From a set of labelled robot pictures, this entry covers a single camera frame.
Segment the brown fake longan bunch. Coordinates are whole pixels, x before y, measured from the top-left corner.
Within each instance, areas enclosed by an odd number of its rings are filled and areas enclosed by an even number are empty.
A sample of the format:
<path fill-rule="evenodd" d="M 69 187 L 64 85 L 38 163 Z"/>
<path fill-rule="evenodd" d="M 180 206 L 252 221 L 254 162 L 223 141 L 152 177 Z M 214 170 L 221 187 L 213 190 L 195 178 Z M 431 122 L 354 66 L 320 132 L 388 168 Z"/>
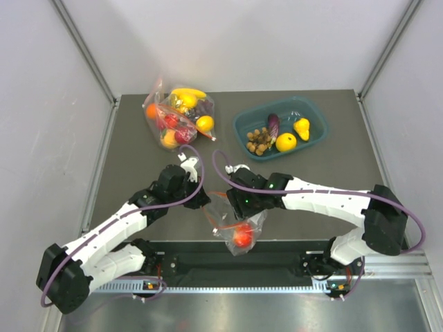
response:
<path fill-rule="evenodd" d="M 257 156 L 263 156 L 265 151 L 272 148 L 275 142 L 266 127 L 249 132 L 246 137 L 248 138 L 246 143 L 247 150 Z"/>

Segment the yellow fake lemon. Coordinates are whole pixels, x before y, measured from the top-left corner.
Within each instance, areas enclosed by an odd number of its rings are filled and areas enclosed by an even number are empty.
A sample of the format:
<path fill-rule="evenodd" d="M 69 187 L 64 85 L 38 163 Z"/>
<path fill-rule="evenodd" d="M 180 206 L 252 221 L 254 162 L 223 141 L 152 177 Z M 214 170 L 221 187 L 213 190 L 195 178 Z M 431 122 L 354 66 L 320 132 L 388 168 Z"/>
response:
<path fill-rule="evenodd" d="M 275 148 L 281 153 L 292 151 L 296 146 L 297 138 L 292 133 L 282 133 L 275 141 Z"/>

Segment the purple fake eggplant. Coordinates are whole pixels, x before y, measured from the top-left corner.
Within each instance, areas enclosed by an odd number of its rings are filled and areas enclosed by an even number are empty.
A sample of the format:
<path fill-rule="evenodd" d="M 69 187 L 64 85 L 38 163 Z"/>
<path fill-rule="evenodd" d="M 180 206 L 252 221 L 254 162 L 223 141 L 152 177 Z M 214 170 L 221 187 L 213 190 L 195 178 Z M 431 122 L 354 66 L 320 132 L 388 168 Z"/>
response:
<path fill-rule="evenodd" d="M 280 118 L 275 114 L 272 113 L 268 116 L 268 136 L 269 136 L 269 143 L 273 145 L 279 135 L 279 129 L 280 129 Z"/>

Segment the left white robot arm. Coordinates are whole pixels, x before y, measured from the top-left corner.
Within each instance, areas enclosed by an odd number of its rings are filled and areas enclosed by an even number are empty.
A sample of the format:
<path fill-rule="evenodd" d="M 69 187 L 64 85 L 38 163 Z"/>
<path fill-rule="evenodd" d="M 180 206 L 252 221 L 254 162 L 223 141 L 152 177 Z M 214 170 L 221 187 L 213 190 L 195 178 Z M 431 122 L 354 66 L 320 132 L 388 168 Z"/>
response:
<path fill-rule="evenodd" d="M 45 249 L 36 285 L 42 307 L 63 314 L 79 308 L 93 291 L 130 273 L 159 274 L 160 258 L 148 241 L 128 238 L 182 205 L 193 210 L 210 199 L 203 189 L 204 168 L 197 157 L 168 165 L 148 188 L 133 194 L 106 221 L 63 246 Z"/>

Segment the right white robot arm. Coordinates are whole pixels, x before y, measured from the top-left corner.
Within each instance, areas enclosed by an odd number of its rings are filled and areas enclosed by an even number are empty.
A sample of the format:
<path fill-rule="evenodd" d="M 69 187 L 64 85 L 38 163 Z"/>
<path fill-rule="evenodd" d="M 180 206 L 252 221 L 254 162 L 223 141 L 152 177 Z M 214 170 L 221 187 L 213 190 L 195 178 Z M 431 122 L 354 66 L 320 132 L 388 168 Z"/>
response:
<path fill-rule="evenodd" d="M 288 174 L 265 178 L 245 166 L 228 166 L 229 203 L 239 220 L 280 208 L 322 214 L 354 225 L 347 234 L 332 237 L 320 258 L 305 259 L 310 275 L 340 273 L 368 254 L 397 256 L 402 252 L 408 216 L 384 185 L 370 191 L 347 191 L 308 183 Z"/>

